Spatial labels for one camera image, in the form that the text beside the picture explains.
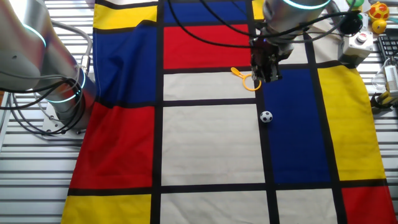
mondrian pattern cloth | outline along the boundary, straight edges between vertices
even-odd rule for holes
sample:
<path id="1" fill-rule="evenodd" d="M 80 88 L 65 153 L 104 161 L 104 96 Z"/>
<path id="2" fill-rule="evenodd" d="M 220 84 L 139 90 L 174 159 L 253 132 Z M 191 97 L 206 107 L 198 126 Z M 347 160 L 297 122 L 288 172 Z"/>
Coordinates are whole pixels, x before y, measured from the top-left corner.
<path id="1" fill-rule="evenodd" d="M 263 19 L 261 0 L 208 4 L 247 32 Z M 248 44 L 197 0 L 172 5 L 197 36 Z M 250 50 L 188 36 L 165 0 L 97 0 L 93 38 L 98 97 L 63 224 L 397 223 L 368 93 L 332 40 L 296 44 L 284 78 L 251 92 L 230 72 L 250 73 Z"/>

blue light ring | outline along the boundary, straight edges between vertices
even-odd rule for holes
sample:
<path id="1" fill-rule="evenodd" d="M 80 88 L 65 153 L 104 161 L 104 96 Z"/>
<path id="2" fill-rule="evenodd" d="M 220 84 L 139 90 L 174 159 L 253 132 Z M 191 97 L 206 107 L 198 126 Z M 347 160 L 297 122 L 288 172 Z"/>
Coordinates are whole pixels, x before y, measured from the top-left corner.
<path id="1" fill-rule="evenodd" d="M 305 5 L 302 5 L 302 4 L 293 2 L 293 1 L 291 1 L 291 0 L 283 0 L 283 1 L 284 1 L 286 4 L 289 4 L 289 5 L 293 6 L 293 7 L 298 8 L 298 9 L 314 10 L 314 9 L 320 9 L 320 8 L 326 6 L 327 4 L 329 4 L 329 2 L 330 2 L 331 0 L 328 0 L 327 2 L 325 2 L 325 3 L 321 4 L 321 5 L 317 5 L 317 6 L 305 6 Z"/>
<path id="2" fill-rule="evenodd" d="M 80 89 L 83 89 L 85 87 L 85 84 L 86 84 L 86 74 L 83 72 L 83 83 L 81 84 L 81 88 Z M 75 93 L 73 96 L 71 96 L 71 97 L 69 97 L 69 98 L 67 98 L 65 100 L 60 100 L 60 101 L 47 100 L 47 101 L 50 102 L 50 103 L 64 103 L 64 102 L 67 102 L 67 101 L 73 99 L 79 93 L 80 93 L 80 90 L 77 93 Z"/>
<path id="3" fill-rule="evenodd" d="M 28 25 L 26 25 L 26 24 L 22 24 L 22 25 L 25 27 L 25 29 L 28 29 L 28 30 L 32 31 L 32 32 L 33 32 L 34 34 L 36 34 L 40 39 L 42 39 L 43 44 L 44 44 L 44 47 L 47 46 L 47 44 L 45 43 L 45 39 L 43 38 L 43 36 L 42 36 L 39 32 L 37 32 L 37 30 L 31 28 L 30 26 L 28 26 Z"/>

emergency stop button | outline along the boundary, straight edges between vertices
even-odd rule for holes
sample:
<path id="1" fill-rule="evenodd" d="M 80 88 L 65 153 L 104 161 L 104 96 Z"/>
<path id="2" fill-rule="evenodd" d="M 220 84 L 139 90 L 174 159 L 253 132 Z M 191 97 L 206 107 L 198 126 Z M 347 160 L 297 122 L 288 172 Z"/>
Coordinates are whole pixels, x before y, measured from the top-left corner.
<path id="1" fill-rule="evenodd" d="M 356 38 L 356 40 L 359 42 L 359 43 L 361 43 L 361 44 L 363 44 L 363 43 L 365 43 L 365 41 L 368 39 L 368 36 L 365 34 L 365 33 L 360 33 L 358 36 L 357 36 L 357 38 Z"/>

black keyboard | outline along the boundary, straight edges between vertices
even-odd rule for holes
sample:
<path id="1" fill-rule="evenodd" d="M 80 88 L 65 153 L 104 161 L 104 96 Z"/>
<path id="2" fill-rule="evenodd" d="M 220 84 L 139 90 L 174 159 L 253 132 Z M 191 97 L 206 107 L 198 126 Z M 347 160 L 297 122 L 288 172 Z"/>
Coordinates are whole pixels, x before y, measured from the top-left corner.
<path id="1" fill-rule="evenodd" d="M 381 51 L 381 57 L 383 62 L 386 61 L 388 57 L 391 57 L 392 54 L 398 50 L 398 35 L 382 35 L 377 38 L 377 44 Z"/>

soccer ball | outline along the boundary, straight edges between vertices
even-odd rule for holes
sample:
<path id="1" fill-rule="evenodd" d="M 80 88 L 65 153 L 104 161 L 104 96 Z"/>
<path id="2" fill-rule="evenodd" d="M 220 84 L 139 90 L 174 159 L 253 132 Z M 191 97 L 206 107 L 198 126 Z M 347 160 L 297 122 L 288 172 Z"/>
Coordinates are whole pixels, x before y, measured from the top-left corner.
<path id="1" fill-rule="evenodd" d="M 264 123 L 270 123 L 272 121 L 272 113 L 269 111 L 264 111 L 260 115 L 260 120 Z"/>

